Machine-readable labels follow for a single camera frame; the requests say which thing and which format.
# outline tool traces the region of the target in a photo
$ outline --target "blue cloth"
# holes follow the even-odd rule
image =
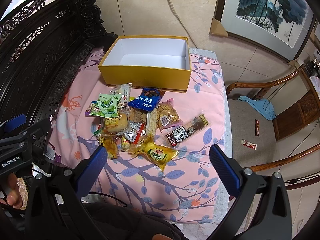
[[[247,102],[250,106],[256,109],[260,114],[262,114],[267,120],[276,118],[275,110],[273,109],[272,103],[266,99],[252,100],[246,96],[241,96],[238,100]]]

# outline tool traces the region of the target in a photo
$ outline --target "cardboard box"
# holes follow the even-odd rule
[[[120,36],[99,64],[108,86],[187,92],[191,63],[187,37]]]

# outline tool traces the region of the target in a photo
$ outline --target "framed painting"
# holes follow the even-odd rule
[[[316,20],[305,0],[217,0],[214,18],[286,62],[298,58]]]

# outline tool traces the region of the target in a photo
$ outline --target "gray seat cushion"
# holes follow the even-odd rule
[[[279,160],[272,121],[265,119],[247,102],[228,99],[233,158],[242,167]],[[260,135],[255,136],[255,120],[260,122]],[[251,149],[241,144],[241,139],[257,144]]]

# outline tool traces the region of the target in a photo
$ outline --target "metal screw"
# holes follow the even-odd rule
[[[245,168],[245,169],[244,169],[244,173],[247,174],[247,175],[251,175],[253,172],[252,172],[251,169]]]
[[[72,174],[72,170],[65,170],[64,172],[63,172],[63,175],[64,176],[70,176]]]
[[[277,179],[279,179],[279,178],[281,178],[281,173],[280,173],[280,172],[275,172],[275,173],[274,173],[274,176],[275,176]]]
[[[41,179],[42,178],[42,174],[41,173],[38,173],[37,175],[36,175],[36,179]]]

